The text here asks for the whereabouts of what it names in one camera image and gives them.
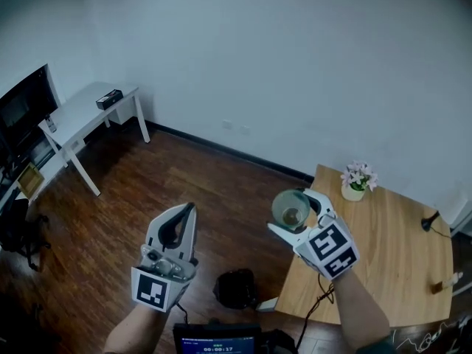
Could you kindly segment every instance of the cable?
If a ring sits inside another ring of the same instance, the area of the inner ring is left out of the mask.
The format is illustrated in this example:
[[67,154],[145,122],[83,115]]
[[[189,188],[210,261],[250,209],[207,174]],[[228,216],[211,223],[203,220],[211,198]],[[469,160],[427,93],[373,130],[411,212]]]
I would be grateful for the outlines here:
[[188,325],[189,324],[189,314],[187,313],[187,311],[179,303],[177,303],[176,306],[179,310],[181,310],[183,313],[185,313],[184,321],[185,321],[185,325]]
[[443,233],[437,231],[436,229],[434,229],[434,227],[431,227],[431,229],[432,229],[433,231],[435,231],[438,235],[441,235],[441,236],[445,237],[446,239],[450,239],[450,238],[451,238],[451,236],[444,235]]
[[[441,334],[441,327],[444,325],[445,327],[452,327],[453,325],[455,325],[456,323],[453,323],[453,324],[450,324],[450,325],[447,325],[445,322],[442,322],[440,324],[440,328],[437,330],[437,332],[433,335],[434,336],[434,339],[433,339],[433,336],[430,334],[430,333],[427,333],[423,340],[421,341],[420,343],[420,346],[418,347],[414,342],[412,342],[411,339],[406,339],[405,341],[403,341],[401,344],[399,344],[397,347],[396,347],[396,350],[398,350],[400,348],[401,345],[403,345],[405,342],[409,342],[410,344],[412,344],[414,346],[414,349],[417,353],[422,353],[423,351],[427,350],[431,344],[433,342],[435,342],[440,334]],[[397,331],[393,332],[393,339],[392,339],[392,344],[395,344],[395,333]]]
[[310,318],[311,314],[319,307],[319,303],[323,300],[323,299],[328,299],[330,301],[331,304],[334,303],[334,296],[331,296],[331,294],[334,292],[334,285],[331,283],[330,284],[330,287],[328,287],[327,291],[325,291],[323,289],[323,286],[322,286],[322,282],[321,282],[321,274],[318,273],[318,284],[319,284],[319,287],[321,288],[321,290],[323,291],[323,294],[321,296],[318,296],[316,298],[316,301],[315,301],[315,304],[313,305],[313,307],[308,311],[307,313],[307,316],[305,317],[305,323],[303,324],[303,329],[302,329],[302,334],[300,336],[300,338],[298,339],[298,342],[296,343],[296,349],[298,350],[300,348],[300,344],[302,343],[302,340],[303,340],[303,336],[305,335],[305,331],[307,329],[307,326],[308,326],[308,319]]

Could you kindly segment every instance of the white flower pot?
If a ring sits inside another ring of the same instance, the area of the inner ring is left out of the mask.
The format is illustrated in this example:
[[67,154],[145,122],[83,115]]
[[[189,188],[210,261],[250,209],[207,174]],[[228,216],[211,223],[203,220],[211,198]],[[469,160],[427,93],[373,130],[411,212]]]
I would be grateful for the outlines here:
[[342,185],[341,186],[341,194],[342,196],[344,197],[344,199],[347,199],[348,201],[352,201],[352,202],[358,202],[362,199],[362,197],[364,197],[364,194],[365,194],[365,190],[364,191],[357,191],[357,190],[354,190],[351,186],[344,186]]

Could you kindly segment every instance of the small screen display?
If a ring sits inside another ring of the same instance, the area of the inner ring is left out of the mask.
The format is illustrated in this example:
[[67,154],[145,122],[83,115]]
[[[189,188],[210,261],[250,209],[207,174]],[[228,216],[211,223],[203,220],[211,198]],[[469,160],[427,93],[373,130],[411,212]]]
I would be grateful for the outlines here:
[[181,339],[184,354],[254,354],[254,337],[236,339]]

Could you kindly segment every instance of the power outlet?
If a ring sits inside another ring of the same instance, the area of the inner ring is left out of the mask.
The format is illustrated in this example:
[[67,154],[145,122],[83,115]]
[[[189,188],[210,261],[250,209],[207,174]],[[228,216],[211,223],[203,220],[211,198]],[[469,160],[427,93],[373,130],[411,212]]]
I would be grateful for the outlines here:
[[221,124],[221,127],[227,129],[227,130],[232,130],[233,129],[233,122],[230,120],[224,119],[223,123]]
[[241,126],[239,132],[243,135],[251,135],[251,128],[249,126]]

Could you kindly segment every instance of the glass cup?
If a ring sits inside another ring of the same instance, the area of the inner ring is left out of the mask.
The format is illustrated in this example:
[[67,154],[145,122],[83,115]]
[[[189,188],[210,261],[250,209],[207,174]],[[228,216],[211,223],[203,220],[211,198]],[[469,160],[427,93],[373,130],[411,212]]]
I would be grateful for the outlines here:
[[310,214],[310,201],[298,190],[286,190],[272,202],[272,215],[278,226],[291,231],[300,227]]

